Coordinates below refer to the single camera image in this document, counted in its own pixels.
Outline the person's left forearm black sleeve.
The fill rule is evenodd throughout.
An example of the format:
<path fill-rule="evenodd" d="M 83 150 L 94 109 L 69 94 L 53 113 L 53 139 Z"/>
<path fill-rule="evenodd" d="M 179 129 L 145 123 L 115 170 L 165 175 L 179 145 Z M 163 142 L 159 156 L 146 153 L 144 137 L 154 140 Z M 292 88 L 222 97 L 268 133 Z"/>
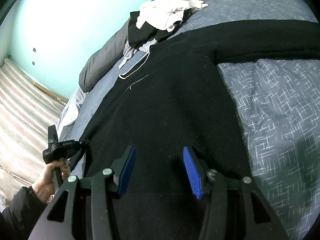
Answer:
<path fill-rule="evenodd" d="M 28 239 L 46 207 L 31 186 L 23 186 L 1 213 L 1 239 Z"/>

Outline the person's left hand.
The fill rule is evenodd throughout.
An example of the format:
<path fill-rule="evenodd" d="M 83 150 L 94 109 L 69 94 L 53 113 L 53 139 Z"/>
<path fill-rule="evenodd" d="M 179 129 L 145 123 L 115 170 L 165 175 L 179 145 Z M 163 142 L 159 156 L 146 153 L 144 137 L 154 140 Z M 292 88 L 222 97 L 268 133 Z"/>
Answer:
<path fill-rule="evenodd" d="M 36 194 L 37 198 L 39 198 L 39 200 L 44 204 L 46 204 L 51 195 L 55 193 L 53 185 L 53 171 L 58 168 L 61 172 L 63 180 L 66 180 L 69 177 L 68 173 L 61 171 L 61 166 L 64 165 L 65 163 L 63 159 L 47 164 L 42 170 L 40 176 L 33 183 L 32 189 L 34 193 Z"/>

